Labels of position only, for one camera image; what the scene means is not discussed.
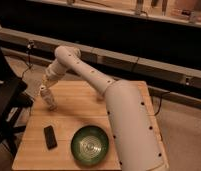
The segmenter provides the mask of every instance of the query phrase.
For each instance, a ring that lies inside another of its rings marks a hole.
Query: white cylinder
[[[161,166],[162,154],[138,88],[129,81],[117,81],[106,90],[105,100],[122,170]]]
[[[49,88],[44,85],[41,85],[40,95],[44,102],[47,104],[49,110],[54,110],[57,107],[52,92]]]

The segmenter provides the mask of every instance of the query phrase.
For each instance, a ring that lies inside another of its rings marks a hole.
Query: floor
[[[21,76],[26,70],[23,61],[7,58],[13,70]],[[28,83],[27,93],[32,97],[38,94],[45,67],[33,65],[24,75]],[[65,80],[81,80],[76,75],[66,74]],[[153,98],[157,111],[159,99]],[[29,109],[23,112],[18,125],[26,124]],[[201,171],[201,110],[163,100],[160,113],[157,115],[159,127],[164,140],[170,171]],[[3,144],[0,145],[0,171],[10,171],[13,158]]]

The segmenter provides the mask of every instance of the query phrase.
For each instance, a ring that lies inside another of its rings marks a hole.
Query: shelf
[[[150,0],[144,0],[142,13],[135,14],[136,0],[76,0],[68,4],[66,0],[28,0],[33,2],[67,6],[70,8],[86,9],[116,15],[142,18],[201,28],[201,20],[189,22],[189,16],[180,15],[180,10],[174,10],[175,0],[169,0],[165,15],[162,12],[162,0],[155,7],[151,7]]]

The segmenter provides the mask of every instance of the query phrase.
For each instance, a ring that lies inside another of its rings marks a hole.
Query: black object
[[[44,136],[45,136],[47,148],[49,150],[54,147],[57,147],[55,133],[51,125],[44,128]]]
[[[30,97],[23,92],[26,88],[27,84],[15,75],[0,49],[0,143],[6,140],[13,156],[17,152],[15,133],[25,130],[25,126],[14,127],[14,125],[22,108],[33,104]],[[14,107],[16,110],[8,120],[8,115]]]

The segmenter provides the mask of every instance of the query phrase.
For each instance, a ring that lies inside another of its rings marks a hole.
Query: black chair
[[[25,126],[14,127],[21,111],[31,107],[31,98],[24,93],[27,84],[10,68],[0,49],[0,143],[6,140],[13,156],[17,152],[15,133],[23,132]],[[13,109],[10,120],[8,116]]]

